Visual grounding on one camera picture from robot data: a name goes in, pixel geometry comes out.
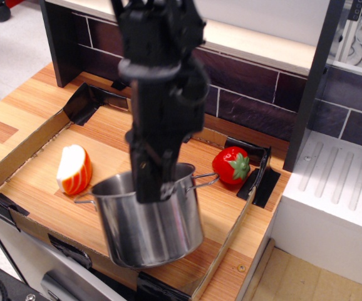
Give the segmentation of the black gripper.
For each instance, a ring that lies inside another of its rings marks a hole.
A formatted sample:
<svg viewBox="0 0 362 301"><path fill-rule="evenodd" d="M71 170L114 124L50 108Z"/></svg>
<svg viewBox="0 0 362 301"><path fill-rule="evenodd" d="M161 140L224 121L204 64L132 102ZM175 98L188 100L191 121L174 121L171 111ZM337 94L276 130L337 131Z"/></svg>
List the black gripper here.
<svg viewBox="0 0 362 301"><path fill-rule="evenodd" d="M147 67L124 63L132 83L130 144L137 201L166 201L175 189L175 170L182 142L202 130L210 79L197 59L177 66Z"/></svg>

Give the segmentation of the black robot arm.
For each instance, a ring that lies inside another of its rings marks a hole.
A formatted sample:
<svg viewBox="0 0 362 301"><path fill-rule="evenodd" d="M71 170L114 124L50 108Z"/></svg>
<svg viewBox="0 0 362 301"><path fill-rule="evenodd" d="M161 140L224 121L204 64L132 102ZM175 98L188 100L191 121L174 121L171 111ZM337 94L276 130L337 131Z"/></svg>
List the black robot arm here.
<svg viewBox="0 0 362 301"><path fill-rule="evenodd" d="M120 76L132 88L132 177L140 203L175 190L180 147L204 126L210 78L193 51L205 21L193 1L113 1L122 35Z"/></svg>

